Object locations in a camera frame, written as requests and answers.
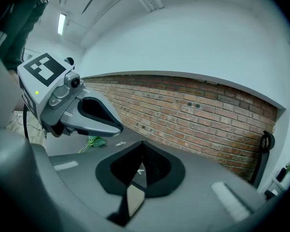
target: black cable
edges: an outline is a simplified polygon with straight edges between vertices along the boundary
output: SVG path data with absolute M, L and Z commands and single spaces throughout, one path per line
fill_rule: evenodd
M 28 130 L 27 130 L 27 111 L 28 111 L 28 107 L 26 106 L 26 104 L 24 104 L 24 112 L 23 112 L 24 133 L 25 133 L 25 137 L 29 140 Z
M 27 125 L 27 126 L 32 126 L 34 129 L 38 130 L 38 131 L 43 131 L 43 129 L 38 129 L 36 127 L 34 127 L 33 125 Z

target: white ceiling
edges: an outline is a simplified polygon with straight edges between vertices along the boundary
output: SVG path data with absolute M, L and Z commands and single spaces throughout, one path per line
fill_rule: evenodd
M 151 0 L 156 9 L 157 4 Z M 183 0 L 161 0 L 164 6 Z M 250 10 L 273 33 L 282 34 L 290 42 L 290 29 L 284 19 L 278 15 L 279 10 L 269 0 L 213 0 L 231 3 L 235 6 Z M 62 37 L 72 43 L 88 47 L 112 27 L 122 23 L 133 15 L 142 16 L 148 12 L 138 0 L 93 0 L 87 10 L 82 11 L 89 0 L 67 0 L 64 6 L 59 0 L 49 0 L 49 5 L 35 27 L 36 33 L 43 28 L 52 35 L 57 35 L 58 18 L 60 13 L 67 15 L 67 25 Z

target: white wall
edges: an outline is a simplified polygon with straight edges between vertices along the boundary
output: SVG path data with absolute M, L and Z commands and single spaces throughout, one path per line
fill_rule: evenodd
M 290 106 L 280 116 L 275 126 L 275 146 L 270 151 L 258 191 L 265 192 L 279 171 L 290 161 Z
M 288 44 L 248 11 L 204 0 L 167 6 L 118 27 L 88 49 L 81 77 L 169 74 L 216 81 L 277 107 L 290 102 Z
M 36 31 L 29 35 L 25 49 L 38 53 L 51 52 L 61 59 L 72 57 L 75 65 L 74 71 L 77 73 L 79 73 L 85 52 L 84 49 L 67 40 L 58 38 L 52 39 L 45 36 L 43 33 L 36 33 Z

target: black cutout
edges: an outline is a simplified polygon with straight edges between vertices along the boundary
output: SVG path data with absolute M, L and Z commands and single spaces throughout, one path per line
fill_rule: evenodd
M 146 141 L 102 160 L 96 168 L 96 177 L 108 193 L 124 196 L 142 162 L 146 169 L 147 198 L 169 195 L 185 177 L 180 159 Z
M 103 124 L 124 130 L 123 125 L 109 112 L 105 105 L 97 98 L 85 97 L 77 104 L 78 112 L 87 118 L 96 120 Z
M 51 128 L 53 129 L 54 133 L 57 135 L 56 137 L 59 137 L 63 133 L 64 126 L 63 124 L 58 122 L 56 125 L 52 126 Z

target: person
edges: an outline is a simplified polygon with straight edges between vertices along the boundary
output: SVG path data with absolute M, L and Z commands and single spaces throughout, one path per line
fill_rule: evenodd
M 24 62 L 28 35 L 47 5 L 48 0 L 14 0 L 0 15 L 0 59 L 18 85 L 17 67 Z M 24 102 L 20 99 L 14 110 L 22 111 L 23 108 Z

